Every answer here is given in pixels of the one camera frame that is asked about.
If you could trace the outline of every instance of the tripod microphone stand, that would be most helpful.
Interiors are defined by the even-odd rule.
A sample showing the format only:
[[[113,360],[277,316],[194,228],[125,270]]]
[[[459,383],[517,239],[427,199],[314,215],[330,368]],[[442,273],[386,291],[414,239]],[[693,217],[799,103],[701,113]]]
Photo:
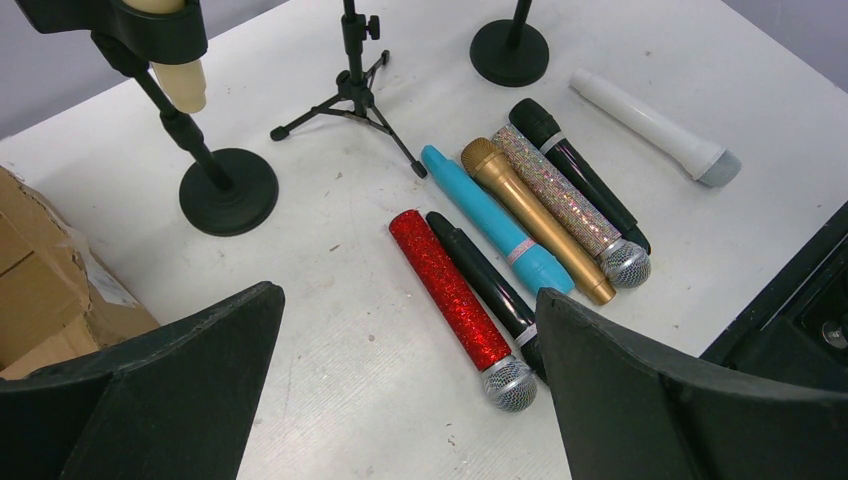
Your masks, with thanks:
[[[427,170],[424,168],[424,165],[412,156],[409,149],[406,148],[406,145],[397,136],[391,125],[389,125],[386,117],[380,113],[380,110],[374,104],[374,93],[371,91],[371,86],[374,83],[374,76],[377,70],[389,62],[389,51],[383,50],[380,59],[367,72],[362,71],[362,44],[368,36],[372,40],[380,39],[380,18],[376,15],[371,15],[366,22],[365,15],[356,13],[354,0],[344,0],[344,9],[345,13],[342,16],[342,35],[344,36],[345,53],[348,58],[349,70],[342,71],[336,77],[338,93],[320,105],[312,107],[308,112],[296,118],[288,125],[279,126],[271,130],[271,140],[279,142],[285,139],[292,130],[319,114],[348,118],[375,128],[392,137],[392,140],[397,143],[403,154],[409,159],[409,163],[415,174],[419,178],[424,178],[427,176]],[[333,108],[337,103],[346,100],[353,102],[353,110]],[[374,112],[374,116],[377,117],[379,123],[368,118],[369,110]]]

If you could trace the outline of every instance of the gray wall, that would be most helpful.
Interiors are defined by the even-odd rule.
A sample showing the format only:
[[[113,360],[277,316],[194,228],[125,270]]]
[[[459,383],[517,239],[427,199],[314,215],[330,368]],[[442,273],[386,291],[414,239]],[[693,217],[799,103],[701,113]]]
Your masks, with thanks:
[[[724,3],[848,92],[848,0]]]
[[[285,1],[203,0],[207,32],[217,35]],[[848,0],[725,2],[848,91]],[[12,0],[0,0],[0,60],[0,138],[123,80],[86,33],[40,35]]]
[[[285,1],[203,0],[207,34],[218,35]],[[87,32],[41,35],[13,0],[0,0],[0,61],[0,138],[124,80],[109,68]]]

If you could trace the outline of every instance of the stand knob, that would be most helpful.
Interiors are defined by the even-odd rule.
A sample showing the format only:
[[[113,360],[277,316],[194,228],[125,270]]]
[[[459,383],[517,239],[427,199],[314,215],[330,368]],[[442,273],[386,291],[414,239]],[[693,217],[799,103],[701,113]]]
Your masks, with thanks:
[[[379,40],[380,39],[380,17],[377,15],[371,15],[368,19],[368,26],[365,27],[368,30],[368,33],[371,35],[371,40]]]

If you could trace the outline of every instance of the microphone stand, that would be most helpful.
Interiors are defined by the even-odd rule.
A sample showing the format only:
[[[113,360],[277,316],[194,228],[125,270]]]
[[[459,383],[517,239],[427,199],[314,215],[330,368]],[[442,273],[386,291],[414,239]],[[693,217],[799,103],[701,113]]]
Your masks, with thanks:
[[[271,130],[271,140],[279,142],[287,138],[292,130],[319,114],[348,118],[375,128],[392,137],[392,140],[397,143],[398,147],[409,160],[415,174],[419,178],[424,178],[427,176],[427,170],[424,168],[424,165],[412,156],[409,149],[406,148],[406,145],[404,145],[403,141],[398,137],[397,133],[395,133],[389,122],[374,104],[374,93],[371,91],[371,86],[374,84],[374,76],[377,70],[389,63],[389,51],[383,50],[380,59],[367,72],[362,71],[362,44],[368,36],[372,40],[380,39],[380,18],[376,15],[371,15],[366,23],[365,15],[356,13],[354,0],[344,0],[344,10],[345,13],[342,16],[342,35],[344,37],[349,70],[342,71],[336,77],[338,93],[325,102],[312,107],[308,112],[294,119],[288,125],[282,125]],[[335,104],[346,100],[353,102],[353,110],[332,108]],[[379,123],[368,118],[369,110],[374,112],[374,116],[377,117]]]
[[[504,87],[524,87],[548,69],[548,42],[527,25],[532,0],[518,0],[512,20],[485,25],[471,41],[471,64],[486,80]]]
[[[159,109],[165,131],[194,159],[180,183],[180,207],[198,230],[221,237],[261,224],[277,203],[271,166],[247,150],[211,152],[190,115],[174,107],[148,72],[149,60],[181,65],[206,52],[198,0],[173,14],[141,13],[120,0],[16,0],[41,33],[91,30],[94,44],[115,70],[133,78]]]

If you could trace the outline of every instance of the cardboard box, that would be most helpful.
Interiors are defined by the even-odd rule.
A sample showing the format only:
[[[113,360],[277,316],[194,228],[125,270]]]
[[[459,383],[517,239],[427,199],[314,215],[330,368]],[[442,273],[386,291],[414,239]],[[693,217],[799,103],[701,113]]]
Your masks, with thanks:
[[[0,377],[23,378],[158,326],[85,237],[0,168]]]

